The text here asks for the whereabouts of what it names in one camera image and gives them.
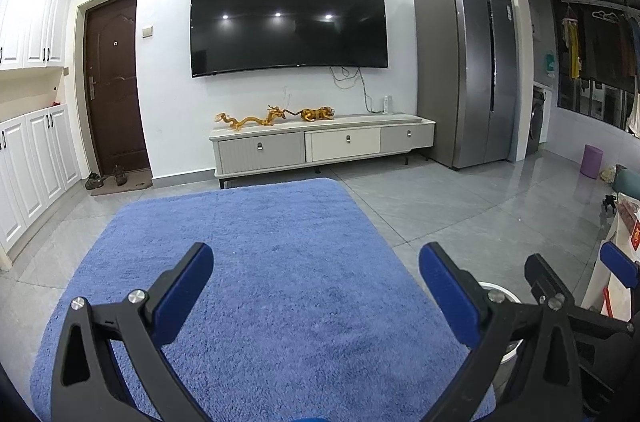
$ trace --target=white bowl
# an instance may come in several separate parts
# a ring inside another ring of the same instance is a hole
[[[501,292],[504,292],[505,296],[508,297],[508,299],[512,302],[512,303],[522,303],[522,301],[520,301],[516,294],[514,294],[513,292],[511,292],[510,290],[507,290],[505,287],[500,287],[500,285],[495,285],[494,283],[487,283],[484,281],[479,281],[478,282],[480,284],[480,287],[482,287],[485,290],[491,290],[492,288],[495,288],[496,290],[499,290]],[[518,347],[522,344],[522,340],[517,341],[514,345],[514,347],[509,350],[509,352],[507,352],[506,354],[504,354],[502,356],[502,360],[500,361],[500,364],[504,364],[505,362],[509,362],[513,357],[516,356],[516,351],[518,349]]]

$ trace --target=door handle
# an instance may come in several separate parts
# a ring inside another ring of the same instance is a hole
[[[91,99],[92,101],[95,99],[94,85],[95,85],[94,77],[91,76],[89,78],[89,99]]]

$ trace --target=blue gripper pad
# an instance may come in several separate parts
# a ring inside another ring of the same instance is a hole
[[[213,251],[203,243],[153,311],[156,345],[174,342],[212,272]]]
[[[454,277],[451,268],[458,273],[463,271],[455,266],[449,256],[444,255],[444,258],[449,261],[443,261],[432,245],[440,248],[437,243],[427,243],[420,250],[418,256],[420,275],[442,310],[456,339],[469,348],[475,348],[481,339],[480,314]]]
[[[600,261],[620,280],[627,288],[638,286],[638,266],[620,251],[615,243],[607,242],[600,249]]]

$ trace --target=door frame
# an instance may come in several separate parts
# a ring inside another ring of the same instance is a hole
[[[94,135],[90,126],[88,89],[84,77],[84,36],[86,28],[86,12],[101,6],[111,0],[89,0],[76,8],[76,28],[74,31],[74,86],[76,88],[76,106],[78,107],[78,122],[80,123],[80,137],[84,146],[89,171],[100,173],[98,158],[94,146]]]

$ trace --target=gray tile floor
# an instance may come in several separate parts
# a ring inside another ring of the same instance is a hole
[[[417,253],[437,241],[479,281],[507,287],[532,302],[524,261],[541,253],[584,295],[598,242],[611,221],[601,213],[608,190],[578,165],[548,152],[516,164],[497,162],[459,172],[412,155],[244,177],[245,186],[313,177],[341,182],[409,272],[424,287]],[[14,268],[0,273],[0,362],[30,403],[29,376],[42,332],[84,255],[125,204],[217,190],[218,181],[91,197],[80,190],[31,240]]]

